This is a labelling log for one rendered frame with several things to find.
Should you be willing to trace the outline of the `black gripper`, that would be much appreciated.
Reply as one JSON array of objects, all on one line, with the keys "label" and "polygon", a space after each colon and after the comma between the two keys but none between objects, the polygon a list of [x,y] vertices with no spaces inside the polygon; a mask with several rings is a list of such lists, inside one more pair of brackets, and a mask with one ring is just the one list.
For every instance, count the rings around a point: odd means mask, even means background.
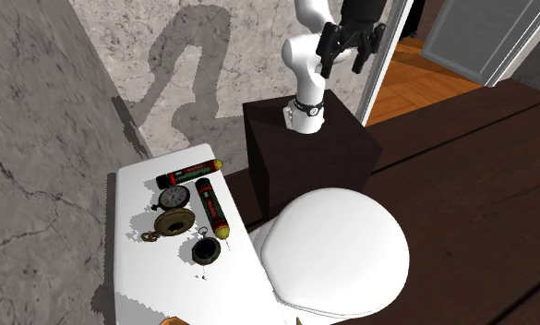
[{"label": "black gripper", "polygon": [[369,56],[380,46],[386,25],[380,23],[374,29],[373,25],[380,20],[386,4],[387,0],[343,0],[340,25],[326,22],[320,34],[316,55],[320,57],[323,78],[330,77],[336,58],[350,47],[355,33],[361,33],[361,41],[352,71],[361,73]]}]

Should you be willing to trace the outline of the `dark robot stand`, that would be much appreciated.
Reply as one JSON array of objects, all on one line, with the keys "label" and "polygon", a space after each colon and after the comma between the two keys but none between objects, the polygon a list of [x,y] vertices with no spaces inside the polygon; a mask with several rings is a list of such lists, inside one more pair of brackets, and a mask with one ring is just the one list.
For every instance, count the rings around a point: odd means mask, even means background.
[{"label": "dark robot stand", "polygon": [[282,109],[291,99],[243,104],[248,170],[264,221],[314,189],[362,191],[382,153],[333,91],[325,91],[325,122],[314,134],[286,127]]}]

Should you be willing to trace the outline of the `grey door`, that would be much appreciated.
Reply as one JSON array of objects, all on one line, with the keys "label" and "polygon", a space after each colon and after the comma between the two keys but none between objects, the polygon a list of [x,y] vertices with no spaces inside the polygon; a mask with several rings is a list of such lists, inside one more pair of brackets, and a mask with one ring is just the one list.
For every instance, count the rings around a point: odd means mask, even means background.
[{"label": "grey door", "polygon": [[539,41],[540,0],[445,0],[420,55],[493,87]]}]

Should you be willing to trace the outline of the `black red tube yellow tip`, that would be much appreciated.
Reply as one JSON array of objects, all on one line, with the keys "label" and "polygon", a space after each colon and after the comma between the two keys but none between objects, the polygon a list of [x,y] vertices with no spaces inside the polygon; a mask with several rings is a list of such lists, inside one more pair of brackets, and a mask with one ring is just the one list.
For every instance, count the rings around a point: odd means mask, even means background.
[{"label": "black red tube yellow tip", "polygon": [[217,238],[226,240],[230,235],[229,223],[210,180],[202,177],[195,183],[195,186],[213,233]]},{"label": "black red tube yellow tip", "polygon": [[158,189],[166,189],[168,187],[179,185],[186,181],[200,178],[203,175],[215,173],[219,171],[222,167],[222,160],[208,160],[164,175],[159,175],[156,177],[155,181]]}]

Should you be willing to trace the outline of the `open brass pocket watch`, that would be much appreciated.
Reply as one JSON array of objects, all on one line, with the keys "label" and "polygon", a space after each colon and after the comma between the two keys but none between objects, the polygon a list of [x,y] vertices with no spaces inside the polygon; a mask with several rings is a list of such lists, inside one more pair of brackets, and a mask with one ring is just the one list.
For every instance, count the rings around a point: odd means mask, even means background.
[{"label": "open brass pocket watch", "polygon": [[186,207],[190,199],[189,190],[181,185],[170,186],[160,194],[153,211],[162,209],[154,221],[154,230],[143,233],[144,242],[155,242],[162,236],[176,236],[189,230],[196,219],[195,213]]}]

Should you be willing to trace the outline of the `small black round pocket watch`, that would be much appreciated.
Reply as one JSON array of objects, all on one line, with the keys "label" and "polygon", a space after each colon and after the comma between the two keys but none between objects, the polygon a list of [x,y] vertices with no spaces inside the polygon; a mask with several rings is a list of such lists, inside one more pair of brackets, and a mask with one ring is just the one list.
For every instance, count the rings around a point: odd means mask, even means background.
[{"label": "small black round pocket watch", "polygon": [[201,266],[207,266],[220,256],[222,247],[218,239],[207,236],[207,227],[200,227],[198,233],[201,235],[201,238],[192,246],[192,260]]}]

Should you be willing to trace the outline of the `white door frame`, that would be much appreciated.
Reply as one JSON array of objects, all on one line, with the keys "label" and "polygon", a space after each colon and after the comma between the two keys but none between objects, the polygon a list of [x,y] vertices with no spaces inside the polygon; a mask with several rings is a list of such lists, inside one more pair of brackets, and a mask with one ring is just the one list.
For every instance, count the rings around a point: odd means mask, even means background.
[{"label": "white door frame", "polygon": [[413,2],[414,0],[390,0],[390,5],[384,10],[381,21],[385,24],[385,31],[381,38],[378,52],[372,54],[366,63],[366,67],[368,67],[366,85],[362,93],[361,102],[354,115],[362,126],[366,126],[368,118],[371,115],[373,105],[387,73]]}]

